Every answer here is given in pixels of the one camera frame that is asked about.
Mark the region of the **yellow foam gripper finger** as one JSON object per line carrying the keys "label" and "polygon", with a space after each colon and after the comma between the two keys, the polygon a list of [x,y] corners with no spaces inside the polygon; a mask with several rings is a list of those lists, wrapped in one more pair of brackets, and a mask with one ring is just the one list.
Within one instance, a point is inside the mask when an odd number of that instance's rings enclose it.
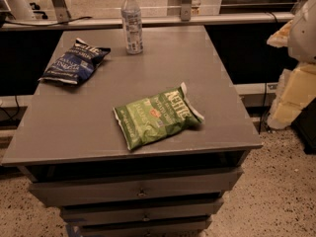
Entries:
{"label": "yellow foam gripper finger", "polygon": [[268,38],[267,44],[276,48],[287,47],[289,32],[290,32],[292,23],[293,23],[292,20],[288,21],[278,31],[272,34]]}

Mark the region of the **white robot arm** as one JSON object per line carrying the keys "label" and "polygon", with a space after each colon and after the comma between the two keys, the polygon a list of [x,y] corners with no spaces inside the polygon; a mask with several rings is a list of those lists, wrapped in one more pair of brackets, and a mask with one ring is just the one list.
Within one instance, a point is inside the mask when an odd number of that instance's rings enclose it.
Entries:
{"label": "white robot arm", "polygon": [[299,62],[316,62],[316,0],[307,0],[294,18],[271,35],[267,44],[286,47]]}

